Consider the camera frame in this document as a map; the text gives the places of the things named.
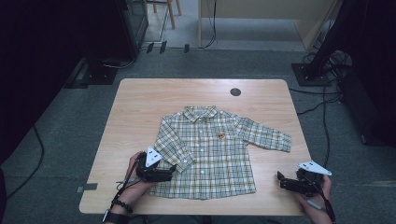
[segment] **desk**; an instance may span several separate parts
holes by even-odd
[[[238,88],[239,96],[230,90]],[[276,171],[295,178],[298,162],[310,161],[303,132],[288,86],[284,80],[268,79],[124,79],[98,148],[79,209],[104,213],[125,176],[129,158],[147,150],[157,138],[163,116],[182,111],[185,105],[215,105],[289,133],[291,153],[248,146],[257,192],[222,199],[167,199],[145,194],[134,207],[136,214],[280,215],[298,216],[291,193],[281,189]]]
[[[306,49],[315,44],[323,24],[338,9],[339,0],[199,0],[198,46],[202,46],[202,18],[294,20]]]

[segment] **person's right hand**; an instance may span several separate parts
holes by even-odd
[[[331,190],[332,190],[332,181],[327,175],[323,176],[323,183],[322,183],[322,190],[323,194],[327,200],[331,200]],[[310,200],[323,208],[326,208],[324,204],[324,200],[322,197],[317,194],[314,197],[305,197],[305,195],[301,193],[294,193],[297,201],[300,203],[300,209],[305,212],[311,221],[315,224],[328,224],[332,223],[329,216],[326,212],[318,210],[314,206],[310,205],[306,200]]]

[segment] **gray carpet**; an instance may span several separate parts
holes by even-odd
[[[7,202],[4,223],[100,223],[103,215],[78,210],[83,186],[123,78],[281,78],[290,88],[301,88],[291,70],[305,52],[192,49],[142,51],[131,66],[120,69],[110,86],[87,90],[61,90],[37,122],[45,157],[35,176]],[[297,112],[321,102],[320,95],[291,91]],[[322,106],[299,116],[311,157],[323,163],[326,137]],[[333,173],[332,203],[338,223],[394,223],[396,220],[396,150],[367,147],[342,103],[327,105],[326,120],[331,139],[328,169]],[[35,168],[40,146],[30,131],[4,169],[7,190],[14,190]],[[282,224],[310,223],[306,217],[269,217]]]

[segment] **plaid shirt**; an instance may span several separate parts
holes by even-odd
[[[164,117],[154,149],[158,168],[177,165],[172,181],[150,194],[167,198],[213,199],[256,192],[247,146],[290,151],[291,137],[215,106],[186,106]]]

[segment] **wooden desk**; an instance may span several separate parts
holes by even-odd
[[[339,9],[336,5],[340,0],[199,0],[199,47],[202,18],[213,18],[215,1],[216,18],[294,20],[305,48],[311,49],[323,24]]]
[[[238,88],[240,96],[230,90]],[[129,158],[155,143],[163,116],[185,105],[215,105],[292,136],[291,153],[248,147],[257,192],[213,200],[166,199],[144,195],[136,214],[280,215],[301,213],[291,193],[281,189],[276,171],[295,178],[298,162],[310,155],[284,80],[268,79],[124,79],[111,109],[88,183],[82,213],[104,213],[124,178]]]

